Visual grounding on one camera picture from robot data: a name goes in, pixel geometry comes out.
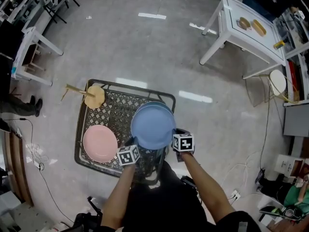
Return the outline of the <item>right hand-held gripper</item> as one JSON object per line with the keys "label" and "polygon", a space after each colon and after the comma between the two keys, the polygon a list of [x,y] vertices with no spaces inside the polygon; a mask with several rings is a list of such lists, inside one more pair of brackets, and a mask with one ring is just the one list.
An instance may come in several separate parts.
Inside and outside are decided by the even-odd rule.
{"label": "right hand-held gripper", "polygon": [[195,151],[195,139],[191,132],[179,128],[172,130],[172,149],[176,152],[176,158],[178,162],[183,162],[181,153],[187,152],[191,155]]}

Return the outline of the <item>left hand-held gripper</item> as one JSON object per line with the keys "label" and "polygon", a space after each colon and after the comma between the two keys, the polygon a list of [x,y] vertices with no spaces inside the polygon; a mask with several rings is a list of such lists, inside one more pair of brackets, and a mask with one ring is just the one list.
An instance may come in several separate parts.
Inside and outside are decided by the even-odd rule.
{"label": "left hand-held gripper", "polygon": [[130,137],[125,143],[125,147],[117,149],[117,157],[121,166],[135,164],[139,158],[140,153],[137,145],[139,144],[137,137]]}

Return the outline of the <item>blue big plate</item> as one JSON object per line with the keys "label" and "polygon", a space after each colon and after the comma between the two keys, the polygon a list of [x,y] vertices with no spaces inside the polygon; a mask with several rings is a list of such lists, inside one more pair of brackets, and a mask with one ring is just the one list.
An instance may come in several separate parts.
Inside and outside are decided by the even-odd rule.
{"label": "blue big plate", "polygon": [[149,116],[166,116],[168,114],[173,115],[173,112],[164,103],[150,101],[141,105],[135,112],[135,115],[137,114],[145,114]]}
{"label": "blue big plate", "polygon": [[131,120],[131,135],[137,137],[139,146],[148,150],[159,150],[172,141],[172,130],[176,128],[174,115],[149,116],[137,114]]}

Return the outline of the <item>pink big plate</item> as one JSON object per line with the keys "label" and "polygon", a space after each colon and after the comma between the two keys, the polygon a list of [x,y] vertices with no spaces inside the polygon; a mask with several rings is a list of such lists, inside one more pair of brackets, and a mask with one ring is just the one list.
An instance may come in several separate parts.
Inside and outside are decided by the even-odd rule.
{"label": "pink big plate", "polygon": [[83,146],[90,159],[106,163],[116,155],[118,142],[114,133],[106,126],[90,126],[84,133]]}

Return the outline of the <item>person's left forearm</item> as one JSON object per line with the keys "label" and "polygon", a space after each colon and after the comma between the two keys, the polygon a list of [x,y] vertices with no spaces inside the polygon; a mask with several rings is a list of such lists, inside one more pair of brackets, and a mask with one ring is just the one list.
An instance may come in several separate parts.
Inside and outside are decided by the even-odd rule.
{"label": "person's left forearm", "polygon": [[136,165],[126,165],[123,172],[103,206],[101,226],[119,229],[126,212],[128,196]]}

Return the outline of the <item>black woven coffee table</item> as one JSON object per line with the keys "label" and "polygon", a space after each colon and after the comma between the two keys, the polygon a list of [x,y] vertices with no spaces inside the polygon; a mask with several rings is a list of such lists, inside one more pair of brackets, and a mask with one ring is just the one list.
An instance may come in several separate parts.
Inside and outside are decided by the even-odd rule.
{"label": "black woven coffee table", "polygon": [[[120,165],[117,154],[111,161],[106,163],[96,162],[86,154],[83,146],[85,131],[94,125],[106,126],[116,136],[118,148],[125,147],[124,143],[132,137],[131,120],[137,109],[147,102],[156,101],[166,105],[166,98],[175,102],[175,97],[164,92],[96,79],[89,80],[87,86],[100,86],[103,88],[105,91],[105,102],[98,109],[89,109],[85,103],[82,103],[75,138],[75,161],[88,169],[119,177],[125,166]],[[137,145],[140,158],[135,163],[134,182],[149,186],[157,184],[158,176],[171,142],[159,150],[148,150]]]}

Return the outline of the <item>wooden cup tree stand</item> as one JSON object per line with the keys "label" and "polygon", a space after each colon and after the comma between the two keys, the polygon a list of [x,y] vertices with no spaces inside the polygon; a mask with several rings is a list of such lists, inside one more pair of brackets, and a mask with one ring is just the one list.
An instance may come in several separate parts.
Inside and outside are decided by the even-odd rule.
{"label": "wooden cup tree stand", "polygon": [[89,109],[98,109],[105,102],[105,91],[100,86],[86,86],[85,90],[81,90],[77,87],[67,84],[65,89],[66,91],[62,96],[61,101],[70,90],[83,95],[83,102]]}

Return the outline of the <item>black swivel chair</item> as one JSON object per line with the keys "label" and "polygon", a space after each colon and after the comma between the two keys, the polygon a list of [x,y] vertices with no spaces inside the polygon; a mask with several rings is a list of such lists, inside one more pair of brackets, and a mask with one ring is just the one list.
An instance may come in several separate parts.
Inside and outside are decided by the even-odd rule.
{"label": "black swivel chair", "polygon": [[71,232],[95,232],[99,229],[102,221],[102,211],[92,202],[93,197],[89,196],[87,200],[95,210],[96,215],[91,215],[90,212],[77,214]]}

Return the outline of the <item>white low shelf unit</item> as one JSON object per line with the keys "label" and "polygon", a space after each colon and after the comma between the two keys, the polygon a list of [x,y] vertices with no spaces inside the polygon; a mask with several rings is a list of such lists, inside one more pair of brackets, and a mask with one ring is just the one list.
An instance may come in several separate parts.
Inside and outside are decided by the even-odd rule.
{"label": "white low shelf unit", "polygon": [[[281,210],[283,209],[282,204],[280,204],[275,199],[268,197],[268,196],[263,194],[260,202],[257,205],[257,208],[258,208],[258,210],[260,210],[261,208],[268,206],[268,205],[274,206],[274,207],[279,208]],[[260,219],[259,219],[259,221],[265,226],[268,226],[271,222],[274,222],[275,224],[277,224],[281,220],[283,220],[283,218],[275,217],[273,215],[264,215],[264,216],[261,216]]]}

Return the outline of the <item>white square table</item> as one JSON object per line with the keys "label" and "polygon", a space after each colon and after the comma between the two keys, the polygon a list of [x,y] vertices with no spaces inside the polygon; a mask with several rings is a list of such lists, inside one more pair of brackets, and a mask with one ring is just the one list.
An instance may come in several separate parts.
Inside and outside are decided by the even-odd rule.
{"label": "white square table", "polygon": [[[241,28],[237,23],[241,17],[250,23],[257,20],[266,30],[266,35],[259,35],[253,27]],[[286,65],[284,50],[274,48],[274,44],[281,40],[277,28],[249,6],[239,0],[221,0],[205,26],[203,35],[207,34],[215,19],[218,19],[219,37],[200,59],[201,65],[205,64],[225,42],[243,48],[267,63],[265,66],[248,70],[243,74],[243,79],[257,76],[280,65]]]}

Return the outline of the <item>curved wooden bench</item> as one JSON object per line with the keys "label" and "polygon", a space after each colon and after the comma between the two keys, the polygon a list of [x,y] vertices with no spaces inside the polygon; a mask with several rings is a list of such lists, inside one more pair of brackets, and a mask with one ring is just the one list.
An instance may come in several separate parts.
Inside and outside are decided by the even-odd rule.
{"label": "curved wooden bench", "polygon": [[26,177],[22,139],[12,132],[5,132],[3,151],[6,169],[13,173],[9,176],[12,192],[22,203],[34,206]]}

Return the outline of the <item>wooden drawer box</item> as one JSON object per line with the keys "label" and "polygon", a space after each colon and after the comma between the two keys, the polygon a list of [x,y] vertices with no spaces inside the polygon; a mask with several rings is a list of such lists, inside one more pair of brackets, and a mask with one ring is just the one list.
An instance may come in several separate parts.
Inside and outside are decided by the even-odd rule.
{"label": "wooden drawer box", "polygon": [[303,159],[294,160],[293,167],[292,167],[292,170],[291,170],[291,175],[290,175],[291,177],[298,177],[299,176],[299,173],[302,169],[303,163],[304,163]]}

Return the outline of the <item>wooden bowl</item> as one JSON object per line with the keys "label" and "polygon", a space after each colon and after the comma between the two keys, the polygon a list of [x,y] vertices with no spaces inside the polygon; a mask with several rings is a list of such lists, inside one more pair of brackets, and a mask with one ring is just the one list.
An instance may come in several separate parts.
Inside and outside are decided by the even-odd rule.
{"label": "wooden bowl", "polygon": [[244,17],[239,18],[239,26],[244,30],[251,30],[250,22]]}

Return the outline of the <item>wooden basket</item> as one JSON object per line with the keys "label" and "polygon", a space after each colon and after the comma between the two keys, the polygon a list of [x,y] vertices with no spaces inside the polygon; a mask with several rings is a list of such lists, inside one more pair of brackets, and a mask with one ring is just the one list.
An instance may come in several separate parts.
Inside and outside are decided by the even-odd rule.
{"label": "wooden basket", "polygon": [[253,29],[261,36],[264,37],[267,34],[266,29],[261,25],[261,23],[259,21],[257,21],[256,19],[254,19],[251,23]]}

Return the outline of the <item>wooden stool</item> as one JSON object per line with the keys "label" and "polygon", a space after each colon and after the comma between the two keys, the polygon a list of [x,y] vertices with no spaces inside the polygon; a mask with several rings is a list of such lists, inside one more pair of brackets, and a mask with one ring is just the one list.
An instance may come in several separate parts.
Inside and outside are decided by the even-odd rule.
{"label": "wooden stool", "polygon": [[40,45],[37,43],[33,43],[29,46],[23,60],[23,66],[25,67],[25,70],[30,69],[32,71],[35,71],[36,69],[39,69],[41,71],[45,71],[45,68],[40,67],[34,62],[36,56],[39,56],[41,54],[41,52],[38,50],[39,47]]}

